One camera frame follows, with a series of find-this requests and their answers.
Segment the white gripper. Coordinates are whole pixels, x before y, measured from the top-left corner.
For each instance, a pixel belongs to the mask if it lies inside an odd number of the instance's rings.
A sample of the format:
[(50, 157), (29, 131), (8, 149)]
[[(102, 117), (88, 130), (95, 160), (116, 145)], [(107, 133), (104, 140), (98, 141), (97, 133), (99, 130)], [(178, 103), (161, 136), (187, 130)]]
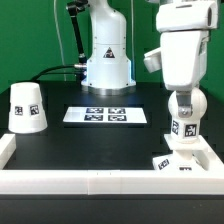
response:
[(144, 54), (150, 73), (162, 70), (168, 90), (177, 91), (178, 116), (192, 116), (191, 90), (207, 69), (210, 31), (218, 27), (219, 0), (148, 0), (158, 3), (160, 46)]

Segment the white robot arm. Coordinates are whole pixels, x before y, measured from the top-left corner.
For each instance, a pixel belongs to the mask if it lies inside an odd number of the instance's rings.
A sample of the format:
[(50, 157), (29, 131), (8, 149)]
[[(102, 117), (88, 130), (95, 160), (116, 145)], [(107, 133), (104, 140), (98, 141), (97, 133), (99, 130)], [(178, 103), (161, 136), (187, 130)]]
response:
[[(219, 0), (147, 0), (159, 3), (156, 29), (160, 47), (144, 56), (150, 72), (160, 70), (168, 90), (176, 93), (170, 110), (191, 117), (196, 107), (193, 89), (206, 73), (207, 42), (218, 27)], [(93, 49), (87, 60), (86, 87), (119, 90), (128, 85), (130, 61), (126, 57), (126, 20), (107, 0), (87, 0), (92, 21)]]

